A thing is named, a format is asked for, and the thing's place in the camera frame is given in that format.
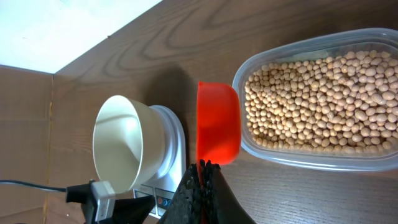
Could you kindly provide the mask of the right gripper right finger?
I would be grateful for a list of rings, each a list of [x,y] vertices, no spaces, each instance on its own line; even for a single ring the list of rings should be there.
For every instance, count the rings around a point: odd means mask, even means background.
[[[204,223],[255,224],[236,199],[218,164],[202,161]]]

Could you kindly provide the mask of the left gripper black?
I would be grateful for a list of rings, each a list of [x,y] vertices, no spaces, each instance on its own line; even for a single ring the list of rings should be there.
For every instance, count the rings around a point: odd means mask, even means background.
[[[66,188],[66,203],[73,202],[81,205],[85,224],[96,224],[97,202],[93,195],[91,185],[74,185]],[[143,224],[144,220],[155,207],[153,195],[139,198],[116,200],[113,214],[102,221],[102,224]]]

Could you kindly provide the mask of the red measuring scoop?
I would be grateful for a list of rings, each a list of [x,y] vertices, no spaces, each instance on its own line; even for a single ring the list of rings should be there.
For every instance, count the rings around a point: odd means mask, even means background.
[[[227,84],[198,83],[197,152],[202,187],[202,161],[220,167],[232,163],[240,151],[241,115],[236,92]]]

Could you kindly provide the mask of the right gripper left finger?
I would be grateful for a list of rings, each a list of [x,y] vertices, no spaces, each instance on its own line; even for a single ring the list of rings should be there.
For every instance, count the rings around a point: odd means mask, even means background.
[[[171,204],[160,224],[200,224],[201,223],[201,185],[197,166],[191,164],[185,171]]]

